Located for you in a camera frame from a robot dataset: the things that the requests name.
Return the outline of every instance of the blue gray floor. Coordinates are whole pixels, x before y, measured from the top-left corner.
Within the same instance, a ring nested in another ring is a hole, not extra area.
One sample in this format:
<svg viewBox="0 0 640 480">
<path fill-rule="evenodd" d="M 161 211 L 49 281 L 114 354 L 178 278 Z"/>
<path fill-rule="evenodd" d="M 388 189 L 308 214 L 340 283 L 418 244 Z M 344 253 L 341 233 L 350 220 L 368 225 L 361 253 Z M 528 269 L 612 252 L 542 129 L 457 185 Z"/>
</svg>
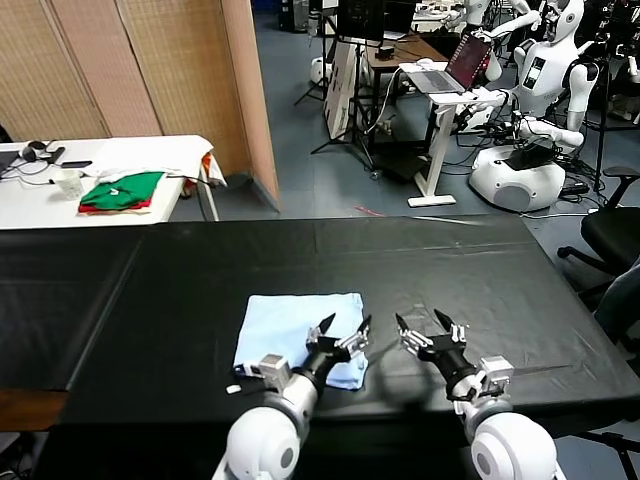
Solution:
<svg viewBox="0 0 640 480">
<path fill-rule="evenodd" d="M 232 179 L 230 188 L 216 192 L 216 202 L 223 220 L 257 220 L 288 218 L 324 218 L 366 216 L 362 210 L 383 215 L 459 215 L 497 213 L 480 200 L 467 186 L 466 176 L 443 175 L 439 192 L 453 194 L 458 203 L 453 206 L 411 209 L 407 199 L 418 195 L 413 184 L 399 185 L 386 178 L 373 181 L 363 166 L 344 147 L 330 147 L 318 155 L 309 152 L 327 140 L 326 126 L 321 114 L 322 104 L 312 99 L 303 100 L 297 107 L 294 101 L 308 88 L 311 59 L 320 55 L 321 44 L 314 39 L 310 45 L 306 35 L 281 32 L 273 15 L 256 17 L 258 48 L 266 92 L 269 123 L 273 139 L 278 178 L 282 192 L 282 209 L 274 211 L 256 195 L 251 181 Z M 389 108 L 385 118 L 396 114 L 394 131 L 401 138 L 424 137 L 427 124 L 427 103 L 418 96 L 398 101 L 396 109 Z M 638 132 L 612 132 L 607 134 L 604 166 L 629 165 L 640 167 L 637 151 L 640 147 Z M 595 162 L 597 134 L 589 132 L 581 157 Z M 468 149 L 452 144 L 447 161 L 465 158 Z M 449 167 L 452 173 L 464 169 Z M 605 179 L 605 193 L 610 195 L 615 182 Z M 624 197 L 624 205 L 640 205 L 640 183 L 632 186 Z M 571 204 L 558 202 L 548 211 L 533 215 L 555 213 L 586 213 L 587 202 Z M 202 220 L 195 199 L 181 201 L 172 221 Z M 585 251 L 589 248 L 580 238 L 579 216 L 541 220 L 524 219 L 542 248 L 576 287 L 596 284 L 599 274 L 574 261 L 557 259 L 559 246 L 574 245 Z M 623 433 L 640 441 L 640 424 L 620 423 L 609 430 Z M 616 453 L 601 445 L 568 437 L 557 441 L 560 463 L 569 479 L 624 479 L 624 472 Z M 640 458 L 633 456 L 640 471 Z"/>
</svg>

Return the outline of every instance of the green cloth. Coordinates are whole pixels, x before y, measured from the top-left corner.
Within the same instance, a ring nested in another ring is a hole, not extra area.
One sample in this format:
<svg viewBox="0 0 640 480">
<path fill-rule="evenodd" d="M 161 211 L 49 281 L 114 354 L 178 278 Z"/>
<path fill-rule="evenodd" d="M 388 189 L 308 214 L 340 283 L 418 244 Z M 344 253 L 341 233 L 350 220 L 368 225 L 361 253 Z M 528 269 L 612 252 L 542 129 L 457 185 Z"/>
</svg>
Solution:
<svg viewBox="0 0 640 480">
<path fill-rule="evenodd" d="M 162 175 L 162 172 L 138 173 L 117 182 L 101 183 L 82 197 L 80 205 L 100 210 L 126 210 L 150 199 Z"/>
</svg>

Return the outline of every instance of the headphones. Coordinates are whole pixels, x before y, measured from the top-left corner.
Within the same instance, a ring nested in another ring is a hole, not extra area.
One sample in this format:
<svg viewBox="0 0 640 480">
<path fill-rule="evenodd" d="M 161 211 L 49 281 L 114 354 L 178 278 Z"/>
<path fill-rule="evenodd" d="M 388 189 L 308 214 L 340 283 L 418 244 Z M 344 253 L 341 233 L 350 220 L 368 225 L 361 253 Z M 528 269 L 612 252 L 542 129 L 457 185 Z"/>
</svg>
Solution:
<svg viewBox="0 0 640 480">
<path fill-rule="evenodd" d="M 20 151 L 20 158 L 28 163 L 37 162 L 38 160 L 51 163 L 52 159 L 54 159 L 53 161 L 55 162 L 55 155 L 53 155 L 52 152 L 47 151 L 47 147 L 49 145 L 45 145 L 39 140 L 29 142 L 27 146 Z"/>
</svg>

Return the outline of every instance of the computer mouse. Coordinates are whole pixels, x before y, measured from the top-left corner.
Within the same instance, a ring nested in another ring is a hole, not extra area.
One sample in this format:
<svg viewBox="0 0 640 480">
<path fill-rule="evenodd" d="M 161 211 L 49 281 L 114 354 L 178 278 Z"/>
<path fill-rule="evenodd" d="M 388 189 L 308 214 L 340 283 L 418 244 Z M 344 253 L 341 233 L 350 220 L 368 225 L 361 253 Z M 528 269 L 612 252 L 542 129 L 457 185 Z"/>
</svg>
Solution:
<svg viewBox="0 0 640 480">
<path fill-rule="evenodd" d="M 431 60 L 430 58 L 421 58 L 416 63 L 421 67 L 428 67 L 433 63 L 433 60 Z"/>
</svg>

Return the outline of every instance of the phone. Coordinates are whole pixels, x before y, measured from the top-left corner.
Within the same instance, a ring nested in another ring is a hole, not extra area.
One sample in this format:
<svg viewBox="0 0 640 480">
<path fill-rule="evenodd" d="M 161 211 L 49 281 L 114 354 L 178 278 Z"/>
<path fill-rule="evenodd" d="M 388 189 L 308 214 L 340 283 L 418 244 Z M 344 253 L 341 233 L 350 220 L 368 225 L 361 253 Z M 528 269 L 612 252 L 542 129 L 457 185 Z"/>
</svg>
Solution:
<svg viewBox="0 0 640 480">
<path fill-rule="evenodd" d="M 91 165 L 93 162 L 91 160 L 82 160 L 78 162 L 62 162 L 60 164 L 60 168 L 84 168 Z"/>
</svg>

